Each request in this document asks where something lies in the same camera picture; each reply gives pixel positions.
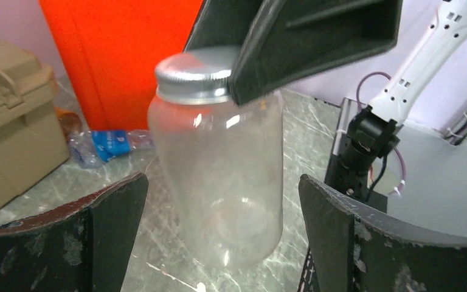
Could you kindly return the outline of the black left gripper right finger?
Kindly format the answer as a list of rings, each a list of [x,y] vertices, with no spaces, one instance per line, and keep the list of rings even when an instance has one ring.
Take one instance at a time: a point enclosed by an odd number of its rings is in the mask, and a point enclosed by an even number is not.
[[[390,217],[304,174],[300,291],[467,291],[467,237]]]

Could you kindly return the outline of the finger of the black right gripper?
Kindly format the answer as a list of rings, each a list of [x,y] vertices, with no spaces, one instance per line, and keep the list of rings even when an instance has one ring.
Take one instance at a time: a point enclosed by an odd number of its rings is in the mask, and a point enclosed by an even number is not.
[[[186,50],[239,46],[228,82],[238,105],[396,46],[394,0],[204,1]]]

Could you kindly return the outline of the clear jar silver lid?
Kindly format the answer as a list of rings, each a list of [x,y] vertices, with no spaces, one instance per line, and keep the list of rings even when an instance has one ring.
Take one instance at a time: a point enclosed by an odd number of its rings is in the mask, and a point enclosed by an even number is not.
[[[216,268],[261,262],[283,232],[283,98],[238,106],[235,46],[172,55],[154,73],[148,126],[193,257]]]

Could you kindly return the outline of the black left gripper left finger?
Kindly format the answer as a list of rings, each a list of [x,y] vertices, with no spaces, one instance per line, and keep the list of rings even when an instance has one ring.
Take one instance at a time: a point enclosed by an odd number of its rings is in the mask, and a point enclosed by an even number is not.
[[[120,291],[148,186],[137,172],[0,226],[0,291]]]

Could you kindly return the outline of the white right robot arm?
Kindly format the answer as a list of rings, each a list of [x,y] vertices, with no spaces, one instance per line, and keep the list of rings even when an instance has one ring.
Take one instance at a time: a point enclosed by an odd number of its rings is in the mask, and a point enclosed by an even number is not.
[[[244,105],[288,83],[384,53],[398,40],[401,1],[203,1],[185,50],[238,45],[227,88]],[[367,202],[367,175],[387,159],[414,103],[467,39],[467,1],[441,1],[385,87],[350,121],[328,185]]]

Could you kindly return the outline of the blue label bottle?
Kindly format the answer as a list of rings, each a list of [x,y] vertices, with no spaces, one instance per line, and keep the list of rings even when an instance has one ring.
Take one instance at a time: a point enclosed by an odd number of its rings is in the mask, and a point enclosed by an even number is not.
[[[68,147],[80,167],[97,169],[132,151],[153,149],[154,142],[148,130],[89,130],[71,133]]]

